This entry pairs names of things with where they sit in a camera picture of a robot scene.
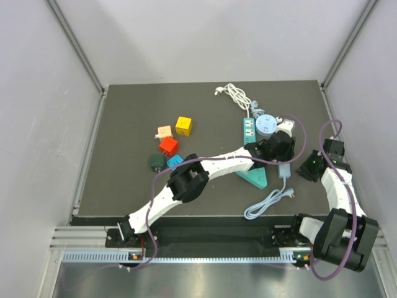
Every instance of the dark green cube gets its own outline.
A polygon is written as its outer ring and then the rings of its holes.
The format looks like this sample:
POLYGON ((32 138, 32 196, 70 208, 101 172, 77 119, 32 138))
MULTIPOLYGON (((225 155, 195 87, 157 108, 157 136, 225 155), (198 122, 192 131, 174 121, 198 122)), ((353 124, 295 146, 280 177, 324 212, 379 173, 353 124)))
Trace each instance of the dark green cube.
POLYGON ((166 169, 166 157, 161 153, 152 154, 150 158, 150 168, 156 173, 160 173, 162 170, 166 169))

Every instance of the teal power strip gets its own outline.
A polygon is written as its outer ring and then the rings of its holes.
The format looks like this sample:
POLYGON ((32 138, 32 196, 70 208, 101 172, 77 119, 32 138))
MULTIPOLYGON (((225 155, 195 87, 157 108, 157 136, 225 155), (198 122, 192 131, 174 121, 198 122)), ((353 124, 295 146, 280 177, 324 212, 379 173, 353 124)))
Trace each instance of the teal power strip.
MULTIPOLYGON (((256 142, 254 118, 244 118, 243 140, 244 145, 256 142)), ((236 174, 259 189, 264 189, 267 186, 266 172, 264 168, 252 169, 247 172, 237 172, 236 174)))

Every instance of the gray wall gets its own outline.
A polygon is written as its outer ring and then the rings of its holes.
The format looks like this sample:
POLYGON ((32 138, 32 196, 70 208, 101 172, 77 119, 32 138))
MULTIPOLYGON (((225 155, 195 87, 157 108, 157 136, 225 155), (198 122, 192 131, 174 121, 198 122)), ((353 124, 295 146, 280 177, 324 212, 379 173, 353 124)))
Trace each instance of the gray wall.
POLYGON ((58 0, 103 84, 324 79, 367 0, 58 0))
POLYGON ((397 2, 382 0, 329 88, 354 177, 397 262, 397 2))
POLYGON ((34 297, 99 95, 44 0, 0 13, 0 291, 34 297))

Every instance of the dark gray table surface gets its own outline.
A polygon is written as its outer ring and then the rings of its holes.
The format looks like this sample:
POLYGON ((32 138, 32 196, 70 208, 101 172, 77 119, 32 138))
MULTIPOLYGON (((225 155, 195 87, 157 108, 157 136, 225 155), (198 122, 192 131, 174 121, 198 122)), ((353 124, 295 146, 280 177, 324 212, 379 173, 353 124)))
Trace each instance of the dark gray table surface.
MULTIPOLYGON (((154 173, 149 167, 151 154, 159 153, 157 127, 171 125, 179 142, 178 154, 215 156, 242 146, 245 111, 226 94, 214 90, 226 83, 182 83, 111 85, 97 133, 87 174, 79 216, 120 216, 138 210, 150 199, 154 173), (176 135, 177 118, 193 119, 189 137, 176 135)), ((238 88, 257 100, 268 114, 292 114, 304 124, 308 142, 303 156, 292 164, 287 187, 295 198, 285 197, 271 206, 266 215, 328 213, 326 193, 321 183, 310 183, 295 174, 312 149, 318 149, 318 133, 329 120, 317 81, 237 82, 238 88)), ((303 144, 301 128, 296 127, 295 153, 303 144)), ((195 201, 182 204, 166 215, 242 215, 282 186, 276 166, 267 166, 268 186, 260 190, 236 174, 210 181, 195 201)), ((160 179, 161 189, 167 177, 160 179)))

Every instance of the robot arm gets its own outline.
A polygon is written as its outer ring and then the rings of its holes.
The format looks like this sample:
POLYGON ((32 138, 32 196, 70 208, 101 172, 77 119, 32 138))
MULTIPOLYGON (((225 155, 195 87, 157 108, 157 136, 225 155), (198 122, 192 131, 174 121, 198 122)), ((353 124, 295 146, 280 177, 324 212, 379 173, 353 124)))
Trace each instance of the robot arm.
MULTIPOLYGON (((173 171, 167 185, 164 186, 163 190, 153 200, 148 219, 149 225, 173 207, 196 199, 208 181, 237 171, 248 171, 252 168, 254 164, 252 160, 248 158, 235 158, 235 156, 251 157, 252 155, 247 149, 241 147, 234 152, 214 157, 214 159, 224 158, 224 160, 204 160, 197 162, 197 164, 192 163, 181 166, 173 171)), ((185 161, 195 157, 195 155, 190 155, 185 161)), ((127 239, 129 235, 132 235, 132 232, 134 234, 141 234, 147 231, 146 214, 148 208, 149 203, 140 210, 128 215, 130 227, 128 225, 121 226, 121 223, 118 224, 123 240, 127 239)))
MULTIPOLYGON (((338 141, 328 141, 332 144, 329 149, 335 152, 333 145, 334 142, 338 141)), ((148 225, 152 225, 153 222, 176 205, 188 203, 198 198, 209 180, 237 171, 248 171, 251 168, 264 166, 263 163, 252 161, 250 159, 252 157, 262 160, 290 160, 293 156, 294 145, 295 140, 281 131, 274 134, 265 143, 249 143, 234 152, 216 156, 213 158, 214 160, 195 161, 176 168, 171 173, 167 184, 153 200, 148 216, 148 225)), ((321 168, 321 173, 318 176, 321 177, 321 183, 327 192, 330 213, 324 222, 306 214, 296 215, 292 230, 296 234, 309 239, 310 243, 313 244, 315 258, 340 264, 346 253, 352 228, 351 204, 345 188, 345 184, 348 184, 354 195, 358 229, 354 235, 354 248, 345 267, 361 271, 370 256, 379 226, 376 220, 368 219, 359 206, 352 187, 350 168, 342 162, 343 154, 337 156, 329 154, 329 156, 337 164, 337 168, 339 168, 339 172, 345 180, 342 183, 333 169, 326 166, 321 168)), ((195 158, 197 156, 193 154, 188 156, 185 161, 195 158)), ((148 209, 149 203, 140 210, 127 215, 118 223, 123 241, 126 242, 132 237, 136 237, 137 234, 147 231, 146 216, 148 209)))

